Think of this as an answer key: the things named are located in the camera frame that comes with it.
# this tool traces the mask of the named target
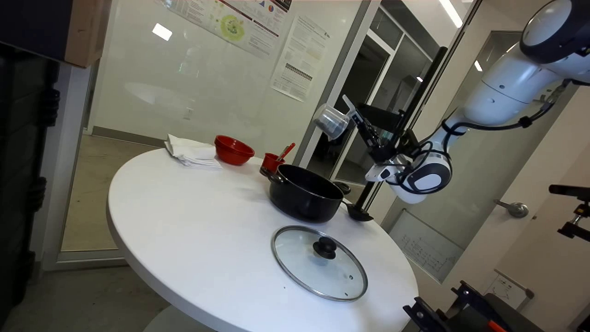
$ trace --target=lid knob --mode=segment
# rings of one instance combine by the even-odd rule
[[[336,244],[329,237],[322,237],[318,242],[314,242],[314,251],[323,259],[336,259]]]

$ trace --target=floor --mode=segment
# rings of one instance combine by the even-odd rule
[[[4,332],[143,332],[167,307],[130,268],[45,273]]]
[[[113,137],[82,137],[63,251],[117,249],[106,214],[111,179],[130,159],[156,148]]]

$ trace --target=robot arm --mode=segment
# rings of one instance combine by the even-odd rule
[[[552,109],[567,83],[590,83],[590,2],[556,0],[526,26],[521,45],[510,48],[482,78],[467,100],[419,150],[397,154],[377,165],[368,179],[386,181],[408,203],[421,203],[452,179],[449,148],[475,130],[528,128]],[[563,85],[545,100],[543,109],[515,122],[550,87]]]

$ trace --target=red cup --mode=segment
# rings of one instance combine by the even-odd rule
[[[283,165],[283,161],[279,161],[279,155],[275,154],[266,154],[263,166],[261,166],[261,174],[264,176],[272,176],[279,170],[279,166]]]

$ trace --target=red bowl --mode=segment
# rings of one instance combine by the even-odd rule
[[[216,152],[220,161],[235,166],[248,163],[255,155],[255,150],[246,143],[226,135],[216,137]]]

